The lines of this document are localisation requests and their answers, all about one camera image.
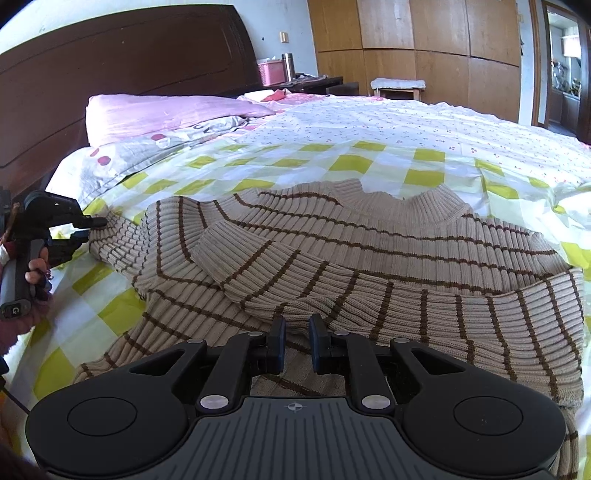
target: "ribbed knit fabric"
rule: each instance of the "ribbed knit fabric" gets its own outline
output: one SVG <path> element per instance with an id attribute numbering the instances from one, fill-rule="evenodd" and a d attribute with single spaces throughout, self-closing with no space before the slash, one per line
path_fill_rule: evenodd
<path id="1" fill-rule="evenodd" d="M 268 330 L 282 314 L 286 371 L 256 379 L 254 393 L 342 394 L 341 377 L 311 370 L 299 335 L 320 312 L 331 329 L 382 344 L 407 336 L 548 395 L 569 425 L 557 472 L 577 469 L 582 272 L 539 234 L 478 218 L 446 187 L 407 201 L 363 193 L 357 180 L 172 197 L 140 226 L 109 214 L 90 249 L 147 308 L 77 380 L 189 338 L 221 345 Z"/>

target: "kitchen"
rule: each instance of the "kitchen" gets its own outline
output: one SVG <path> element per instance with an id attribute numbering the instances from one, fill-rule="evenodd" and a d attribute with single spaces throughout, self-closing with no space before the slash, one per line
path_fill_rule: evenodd
<path id="1" fill-rule="evenodd" d="M 548 129 L 575 137 L 581 93 L 581 44 L 576 21 L 548 9 L 551 89 Z"/>

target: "silver rivet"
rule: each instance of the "silver rivet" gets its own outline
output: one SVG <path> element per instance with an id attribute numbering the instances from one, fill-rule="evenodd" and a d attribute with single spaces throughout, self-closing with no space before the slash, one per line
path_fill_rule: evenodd
<path id="1" fill-rule="evenodd" d="M 223 395 L 207 395 L 199 402 L 203 408 L 208 410 L 219 410 L 228 405 L 229 400 Z"/>
<path id="2" fill-rule="evenodd" d="M 390 406 L 390 399 L 383 395 L 368 395 L 363 398 L 361 404 L 371 410 L 382 410 Z"/>

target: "wardrobe door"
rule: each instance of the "wardrobe door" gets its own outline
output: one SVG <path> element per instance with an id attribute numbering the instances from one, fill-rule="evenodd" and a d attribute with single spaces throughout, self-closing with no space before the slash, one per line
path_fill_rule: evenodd
<path id="1" fill-rule="evenodd" d="M 468 55 L 466 0 L 410 0 L 414 47 Z"/>
<path id="2" fill-rule="evenodd" d="M 308 0 L 316 51 L 361 48 L 356 0 Z"/>
<path id="3" fill-rule="evenodd" d="M 519 119 L 521 71 L 497 61 L 470 59 L 468 105 L 504 120 Z"/>
<path id="4" fill-rule="evenodd" d="M 466 0 L 470 55 L 521 65 L 515 0 Z"/>
<path id="5" fill-rule="evenodd" d="M 425 103 L 468 105 L 468 57 L 433 51 L 417 52 L 417 78 L 425 80 Z"/>
<path id="6" fill-rule="evenodd" d="M 365 50 L 363 55 L 370 95 L 372 90 L 369 84 L 378 77 L 417 79 L 414 50 Z"/>
<path id="7" fill-rule="evenodd" d="M 318 73 L 343 77 L 343 82 L 359 82 L 359 94 L 367 95 L 363 50 L 322 51 L 316 54 Z"/>
<path id="8" fill-rule="evenodd" d="M 364 48 L 414 48 L 409 0 L 358 0 Z"/>

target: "bottle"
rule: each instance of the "bottle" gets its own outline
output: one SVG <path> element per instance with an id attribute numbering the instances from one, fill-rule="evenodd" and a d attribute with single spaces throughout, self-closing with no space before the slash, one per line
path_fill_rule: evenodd
<path id="1" fill-rule="evenodd" d="M 296 69 L 294 68 L 294 56 L 291 53 L 284 53 L 281 55 L 281 59 L 283 60 L 285 81 L 291 82 L 296 76 Z"/>

